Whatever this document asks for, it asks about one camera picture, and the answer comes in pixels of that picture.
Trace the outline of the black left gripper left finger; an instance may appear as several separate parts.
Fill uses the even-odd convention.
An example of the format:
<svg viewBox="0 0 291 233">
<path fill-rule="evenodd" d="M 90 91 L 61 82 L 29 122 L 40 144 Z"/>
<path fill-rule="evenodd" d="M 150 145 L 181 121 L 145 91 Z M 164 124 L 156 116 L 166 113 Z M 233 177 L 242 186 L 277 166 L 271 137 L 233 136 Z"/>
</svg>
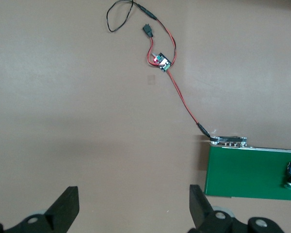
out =
<svg viewBox="0 0 291 233">
<path fill-rule="evenodd" d="M 68 187 L 43 213 L 24 218 L 17 225 L 0 233 L 66 233 L 80 211 L 78 187 Z"/>
</svg>

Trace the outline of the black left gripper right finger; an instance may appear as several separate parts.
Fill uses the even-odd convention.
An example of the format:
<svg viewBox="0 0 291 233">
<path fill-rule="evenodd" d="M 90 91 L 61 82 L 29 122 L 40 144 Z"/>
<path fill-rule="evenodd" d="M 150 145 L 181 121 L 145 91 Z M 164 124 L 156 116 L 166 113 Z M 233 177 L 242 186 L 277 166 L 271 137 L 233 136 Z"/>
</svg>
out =
<svg viewBox="0 0 291 233">
<path fill-rule="evenodd" d="M 264 217 L 252 217 L 242 223 L 224 210 L 214 210 L 201 187 L 190 185 L 189 209 L 195 227 L 191 233 L 282 233 L 274 221 Z"/>
</svg>

